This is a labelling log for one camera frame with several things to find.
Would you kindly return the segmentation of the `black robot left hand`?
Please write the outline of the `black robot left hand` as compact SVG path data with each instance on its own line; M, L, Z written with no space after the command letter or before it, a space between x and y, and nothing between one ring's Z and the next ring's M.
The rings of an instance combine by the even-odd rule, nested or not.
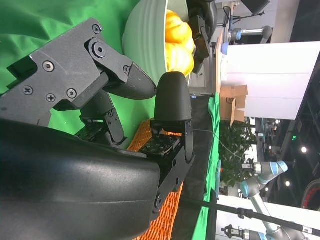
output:
M217 27L218 9L214 0L188 0L189 26L195 44L193 73L198 74L210 56L210 42Z

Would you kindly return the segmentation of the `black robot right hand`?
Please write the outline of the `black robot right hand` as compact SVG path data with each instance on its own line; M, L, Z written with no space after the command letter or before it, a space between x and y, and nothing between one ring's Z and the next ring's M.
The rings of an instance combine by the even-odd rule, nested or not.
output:
M150 227L193 162L185 76L158 84L89 18L12 64L0 96L0 237L132 240ZM151 139L126 137L110 94L155 98Z

